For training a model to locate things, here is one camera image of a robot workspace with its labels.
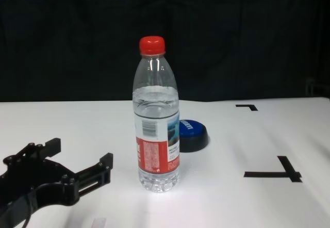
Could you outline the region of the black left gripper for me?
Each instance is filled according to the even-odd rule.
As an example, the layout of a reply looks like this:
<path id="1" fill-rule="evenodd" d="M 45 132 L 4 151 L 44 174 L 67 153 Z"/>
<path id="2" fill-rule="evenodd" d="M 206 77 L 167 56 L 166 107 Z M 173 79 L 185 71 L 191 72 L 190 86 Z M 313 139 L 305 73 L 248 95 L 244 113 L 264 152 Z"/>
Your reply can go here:
<path id="1" fill-rule="evenodd" d="M 110 183 L 112 153 L 73 173 L 46 159 L 60 152 L 61 139 L 54 138 L 45 144 L 29 143 L 3 159 L 8 168 L 1 175 L 1 227 L 15 227 L 50 205 L 72 206 L 80 197 Z"/>

